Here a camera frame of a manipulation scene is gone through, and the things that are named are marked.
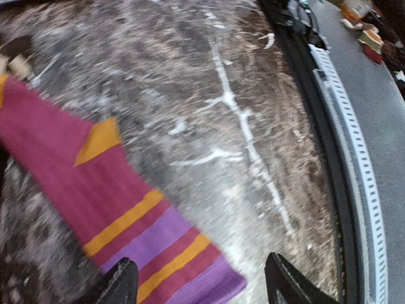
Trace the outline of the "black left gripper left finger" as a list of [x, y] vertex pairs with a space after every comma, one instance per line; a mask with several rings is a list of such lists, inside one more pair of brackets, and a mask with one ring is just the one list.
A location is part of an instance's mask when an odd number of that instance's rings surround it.
[[138, 278], [136, 263], [122, 258], [98, 282], [94, 303], [137, 303]]

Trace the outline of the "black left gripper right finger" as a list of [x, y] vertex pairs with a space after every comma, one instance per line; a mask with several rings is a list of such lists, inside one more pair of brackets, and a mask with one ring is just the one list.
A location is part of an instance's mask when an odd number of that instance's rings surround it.
[[281, 254], [270, 253], [265, 264], [268, 303], [338, 303], [317, 288]]

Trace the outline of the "maroon purple orange striped sock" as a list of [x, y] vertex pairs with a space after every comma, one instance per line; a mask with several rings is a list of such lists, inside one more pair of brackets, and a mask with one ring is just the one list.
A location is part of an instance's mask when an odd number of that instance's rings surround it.
[[92, 123], [1, 75], [1, 145], [107, 274], [130, 262], [130, 303], [227, 303], [246, 287], [222, 252], [130, 166], [114, 118]]

